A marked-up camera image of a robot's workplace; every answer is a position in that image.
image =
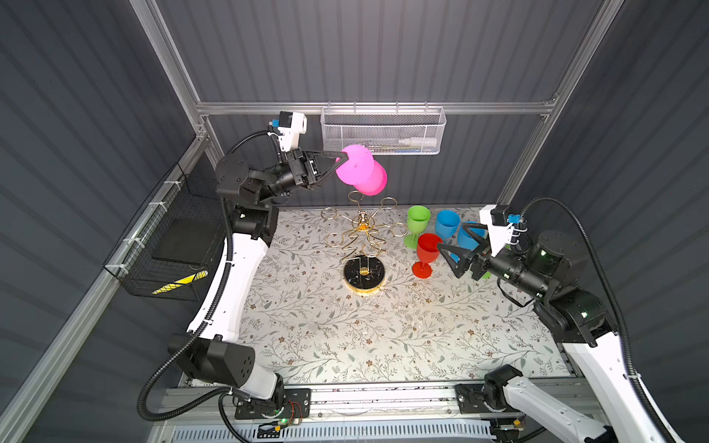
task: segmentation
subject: floral tablecloth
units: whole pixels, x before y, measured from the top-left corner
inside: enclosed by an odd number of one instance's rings
[[[476,208],[453,208],[478,220]],[[435,215],[426,232],[434,232]],[[356,211],[342,212],[353,218]],[[377,223],[406,223],[406,209],[382,211]],[[282,211],[271,248],[247,299],[240,341],[287,383],[432,381],[482,378],[502,364],[526,376],[566,376],[566,365],[532,306],[507,301],[496,279],[456,279],[443,258],[422,280],[411,272],[416,252],[385,235],[379,257],[385,284],[371,295],[348,289],[340,248],[330,232],[350,229],[320,211]],[[503,288],[518,300],[526,295]]]

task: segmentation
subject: white tube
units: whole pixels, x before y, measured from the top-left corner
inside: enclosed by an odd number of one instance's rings
[[[403,146],[436,146],[438,139],[432,137],[402,138],[399,144]]]

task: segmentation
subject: metal rail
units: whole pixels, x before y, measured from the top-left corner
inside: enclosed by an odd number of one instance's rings
[[[563,400],[572,408],[597,420],[605,415],[596,394],[584,378],[535,378],[534,382],[548,394]],[[454,387],[460,383],[482,384],[482,381],[426,381],[394,383],[347,383],[327,385],[297,385],[288,388],[309,388],[311,393],[310,421],[415,420],[421,418],[460,417]],[[168,389],[160,412],[175,409],[214,386]],[[226,402],[227,414],[234,407]],[[518,413],[481,411],[465,417],[481,420],[513,417]],[[196,408],[165,422],[166,425],[211,425],[221,423],[216,399],[207,400]]]
[[[170,31],[167,29],[167,24],[160,13],[157,2],[155,0],[130,0],[130,5],[133,7],[135,15],[138,16],[147,39],[160,60],[195,134],[205,133],[212,140],[212,145],[205,152],[212,166],[216,165],[219,159],[224,157],[224,151],[209,119],[201,116],[195,107],[195,104],[199,102],[199,95],[189,78],[187,68],[182,62],[182,57],[180,57]]]
[[[576,51],[574,59],[571,61],[554,95],[554,109],[547,117],[544,117],[539,122],[532,133],[532,137],[512,170],[512,174],[510,174],[505,187],[500,193],[497,203],[503,205],[512,203],[512,199],[531,169],[532,163],[534,163],[542,150],[542,146],[547,141],[549,134],[552,132],[552,129],[554,129],[554,125],[557,124],[559,116],[569,102],[571,95],[576,89],[576,85],[579,84],[581,76],[584,75],[591,58],[593,58],[593,54],[596,53],[598,46],[601,44],[605,33],[608,32],[608,28],[618,14],[623,2],[624,0],[604,0],[603,4],[601,4],[584,40],[579,46],[579,50]]]
[[[173,168],[150,201],[162,201],[183,171],[190,172],[194,168],[204,147],[209,144],[205,137],[195,138],[179,160],[179,167]],[[146,206],[130,229],[129,237],[143,228],[156,208],[157,205]],[[124,242],[114,253],[111,262],[120,262],[131,247],[129,242]],[[19,443],[25,438],[119,286],[119,282],[110,273],[101,271],[0,417],[0,442]]]
[[[428,108],[445,109],[452,115],[522,115],[531,114],[547,116],[554,109],[551,101],[530,102],[210,102],[201,101],[196,105],[202,116],[224,116],[230,114],[243,115],[277,115],[280,111],[301,112],[308,115],[319,115],[323,108],[333,107],[347,109],[348,112],[376,111],[377,113],[424,113]]]

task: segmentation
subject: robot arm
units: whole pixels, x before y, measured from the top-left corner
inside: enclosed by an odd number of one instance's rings
[[[570,235],[549,230],[542,232],[526,252],[506,249],[506,244],[515,243],[511,240],[516,232],[526,230],[525,221],[519,215],[507,212],[507,206],[489,205],[481,210],[481,224],[469,223],[462,227],[478,241],[475,250],[445,244],[439,244],[438,249],[456,277],[470,270],[473,279],[478,280],[490,272],[532,297],[534,311],[554,340],[562,343],[566,353],[579,365],[613,427],[605,428],[566,407],[509,365],[486,375],[482,393],[469,395],[483,396],[491,410],[516,408],[569,443],[657,443],[667,440],[661,431],[669,433],[675,442],[681,442],[640,376],[627,373],[620,337],[615,332],[618,326],[603,303],[592,293],[575,286],[590,258],[584,245]],[[488,237],[477,235],[472,227],[486,229]],[[458,262],[451,258],[451,253],[460,257]],[[650,403],[650,411],[641,404],[629,378],[637,378]],[[650,413],[657,415],[666,429],[659,429]]]
[[[233,206],[229,214],[234,232],[233,253],[227,257],[227,247],[224,247],[207,297],[187,328],[188,335],[173,336],[168,346],[171,354],[175,353],[189,335],[198,330],[207,318],[225,267],[231,267],[219,304],[207,326],[176,362],[192,378],[238,388],[241,396],[254,399],[253,403],[260,404],[267,412],[282,406],[282,378],[255,362],[253,348],[237,342],[252,280],[276,231],[278,208],[271,201],[277,196],[288,196],[297,188],[320,186],[347,161],[345,153],[306,151],[298,147],[298,137],[307,128],[307,119],[302,113],[281,112],[279,120],[273,120],[270,128],[279,132],[276,134],[279,161],[274,166],[265,170],[251,169],[239,152],[233,152],[216,167],[217,194]],[[329,157],[332,165],[323,166],[323,157]]]

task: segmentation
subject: gray wall panel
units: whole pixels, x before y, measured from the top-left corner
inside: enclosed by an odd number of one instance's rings
[[[211,116],[223,146],[267,127],[275,116]],[[310,116],[308,132],[300,138],[307,150],[321,150],[322,131],[317,116]],[[368,204],[393,196],[401,204],[470,204],[494,202],[505,186],[539,117],[450,116],[441,152],[437,155],[379,155],[387,173],[386,188]],[[270,140],[260,137],[243,145],[242,154],[255,168],[276,162]],[[285,206],[349,206],[354,190],[337,178],[315,191],[296,191]]]
[[[643,380],[687,442],[709,378],[709,4],[627,0],[515,197],[579,215],[616,292]],[[574,232],[558,209],[530,227]],[[589,267],[581,285],[603,293]],[[683,371],[678,378],[677,371]]]
[[[538,101],[600,0],[158,4],[203,101]]]
[[[127,1],[2,2],[0,79],[4,409],[194,133]],[[119,292],[26,441],[142,441],[138,389],[195,310]]]

